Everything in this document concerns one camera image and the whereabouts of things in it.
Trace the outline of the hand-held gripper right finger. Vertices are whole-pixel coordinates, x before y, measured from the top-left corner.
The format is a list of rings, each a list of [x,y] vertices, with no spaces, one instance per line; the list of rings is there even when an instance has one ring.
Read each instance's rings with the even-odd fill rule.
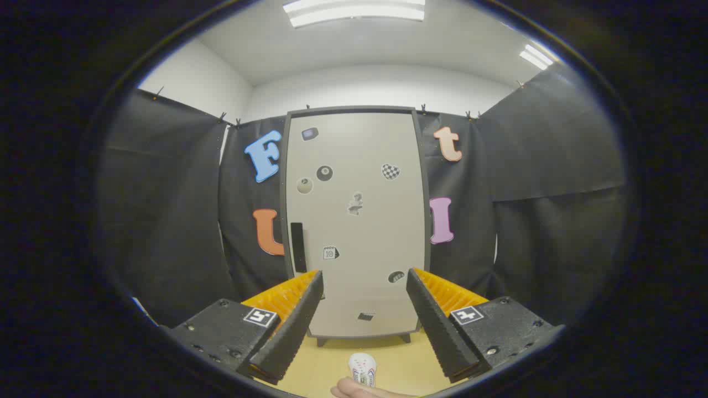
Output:
[[[409,269],[405,289],[451,383],[488,379],[537,356],[565,330],[514,298],[488,300],[422,269]]]

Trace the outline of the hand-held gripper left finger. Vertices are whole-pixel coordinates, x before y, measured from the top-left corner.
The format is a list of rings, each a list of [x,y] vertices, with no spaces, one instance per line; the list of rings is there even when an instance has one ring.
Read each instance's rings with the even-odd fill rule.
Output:
[[[312,270],[243,302],[219,299],[165,332],[220,375],[277,384],[298,353],[323,292],[322,272]]]

